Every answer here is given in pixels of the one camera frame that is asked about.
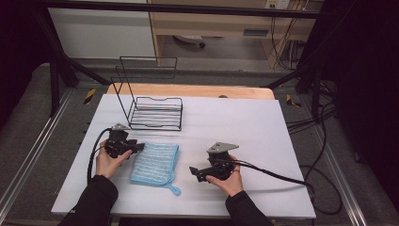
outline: gray floor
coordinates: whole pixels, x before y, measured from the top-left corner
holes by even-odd
[[[258,87],[275,81],[287,73],[287,71],[274,71],[265,67],[266,58],[264,53],[259,51],[261,48],[258,40],[226,38],[205,38],[204,40],[206,47],[201,49],[196,45],[181,43],[169,37],[165,57],[179,59],[179,71],[175,79],[141,79],[137,82]],[[115,75],[113,69],[97,67],[93,70],[104,77]],[[12,222],[17,225],[55,225],[62,219],[62,216],[51,214],[56,192],[65,180],[101,99],[101,94],[106,92],[106,87],[94,85],[91,79],[81,74],[79,77],[81,83],[77,89],[62,89],[72,93],[71,99],[26,178],[18,197],[12,203],[4,225],[11,225]],[[309,117],[305,107],[287,105],[285,102],[286,94],[293,95],[296,100],[309,99],[309,95],[296,95],[295,82],[292,80],[274,90],[276,98],[280,100],[286,121],[305,120]],[[92,101],[89,105],[83,105],[88,90],[93,87],[97,90]],[[0,132],[1,194],[7,192],[8,185],[49,119],[49,112],[49,72],[48,68],[41,67],[34,72],[34,78],[25,96]],[[328,145],[336,156],[368,225],[399,225],[398,213],[370,168],[354,161],[354,153],[346,140],[339,118],[327,120],[326,126]],[[310,164],[320,152],[320,140],[312,128],[292,135],[291,139],[301,165]],[[317,168],[331,178],[324,159],[319,162]],[[312,174],[310,182],[316,188],[316,206],[325,210],[336,208],[337,196],[326,181],[317,174]],[[345,208],[335,216],[319,212],[316,214],[316,225],[352,225]],[[277,223],[279,225],[311,224],[308,220],[293,219],[277,219]]]

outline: blue towel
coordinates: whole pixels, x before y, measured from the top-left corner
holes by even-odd
[[[172,185],[179,145],[146,142],[133,167],[130,180],[142,185],[163,186],[180,196],[182,191]]]

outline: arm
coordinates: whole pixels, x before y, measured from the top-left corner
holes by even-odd
[[[230,157],[232,160],[237,160],[232,155]],[[267,216],[256,207],[246,191],[244,191],[240,166],[236,165],[231,176],[225,181],[209,175],[206,179],[215,186],[218,186],[228,196],[226,208],[235,226],[273,225]]]
[[[101,143],[100,153],[96,158],[96,175],[89,181],[79,201],[59,226],[106,226],[112,206],[118,198],[118,190],[109,180],[118,170],[121,163],[127,159],[132,151],[112,158]]]

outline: floor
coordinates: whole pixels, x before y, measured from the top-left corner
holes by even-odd
[[[206,47],[200,48],[172,37],[167,38],[165,57],[177,57],[179,60],[179,72],[174,83],[258,87],[289,72],[267,67],[267,59],[260,51],[258,40],[211,37],[204,38],[204,41]],[[115,75],[115,72],[111,72],[114,69],[93,70],[105,77]],[[62,219],[62,216],[51,214],[52,204],[85,136],[101,94],[106,92],[106,87],[93,83],[82,74],[78,76],[81,80],[78,88],[62,88],[64,97],[69,93],[71,99],[65,108],[62,108],[63,112],[56,122],[56,127],[48,131],[51,135],[44,136],[43,143],[38,144],[36,141],[38,137],[43,137],[41,131],[47,128],[50,112],[49,73],[45,65],[35,71],[25,96],[0,131],[0,157],[3,163],[0,167],[0,192],[3,194],[0,205],[2,225],[56,225]],[[296,94],[295,83],[296,81],[292,80],[274,90],[286,121],[301,121],[310,117],[307,108],[310,95]],[[89,105],[83,105],[88,91],[92,88],[96,89],[96,94]],[[291,95],[295,104],[301,106],[287,105],[287,94]],[[322,104],[329,101],[328,97],[322,98]],[[399,215],[372,171],[367,165],[354,160],[350,142],[340,126],[339,116],[329,118],[325,124],[327,152],[316,167],[339,188],[349,189],[348,193],[344,194],[350,195],[343,197],[346,203],[337,215],[317,212],[315,224],[399,225]],[[311,164],[320,153],[323,135],[320,128],[314,126],[299,133],[292,133],[291,139],[300,165]],[[32,153],[33,150],[39,150],[38,154]],[[30,164],[25,161],[28,157],[32,159]],[[29,170],[25,176],[16,177],[21,175],[21,166]],[[347,186],[337,183],[336,175],[341,175]],[[15,180],[20,181],[20,186],[10,186],[17,184]],[[339,202],[328,182],[316,173],[311,174],[310,182],[315,184],[318,191],[315,204],[327,211],[335,210]],[[276,219],[276,224],[311,225],[311,222]]]

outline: black jacket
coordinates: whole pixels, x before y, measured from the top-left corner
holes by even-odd
[[[83,191],[78,203],[58,225],[107,226],[110,210],[117,198],[118,190],[114,184],[96,175]],[[245,191],[229,197],[226,207],[234,226],[272,225]]]

